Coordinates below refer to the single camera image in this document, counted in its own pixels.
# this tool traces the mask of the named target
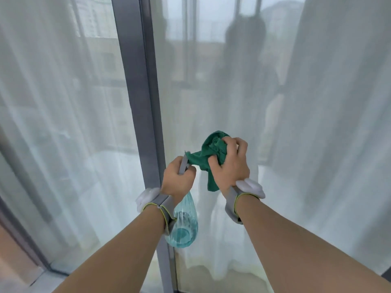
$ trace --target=right hand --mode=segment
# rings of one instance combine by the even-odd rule
[[[250,177],[250,169],[246,161],[247,142],[241,138],[224,137],[222,139],[227,144],[224,164],[220,166],[215,155],[209,157],[208,162],[217,186],[226,196],[228,189],[236,186],[236,181]]]

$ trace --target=microfiber cloth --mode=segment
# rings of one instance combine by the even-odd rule
[[[225,132],[218,130],[206,138],[201,146],[201,151],[195,153],[185,152],[190,164],[197,165],[202,171],[208,172],[208,191],[217,191],[219,189],[210,170],[208,157],[216,155],[219,165],[224,163],[227,156],[227,144],[222,138],[227,136]]]

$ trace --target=transparent teal bottle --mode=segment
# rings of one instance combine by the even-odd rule
[[[185,155],[179,168],[179,174],[183,175],[188,166]],[[172,232],[166,236],[166,241],[175,248],[186,248],[193,243],[198,233],[197,211],[190,192],[174,208],[174,216],[177,219]]]

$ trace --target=glass door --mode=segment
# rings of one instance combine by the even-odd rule
[[[111,0],[4,1],[0,37],[1,199],[71,273],[145,189]],[[156,255],[143,291],[162,292]]]
[[[391,265],[389,0],[151,0],[166,161],[222,130],[264,202],[378,274]],[[272,292],[200,172],[178,289]]]

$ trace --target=cleaning cloth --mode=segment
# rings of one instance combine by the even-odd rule
[[[185,152],[190,164],[197,165],[202,171],[208,172],[208,191],[217,191],[219,189],[210,170],[208,157],[216,155],[219,165],[224,163],[227,156],[227,144],[222,138],[227,136],[225,132],[218,130],[206,138],[201,146],[201,151],[195,153]]]

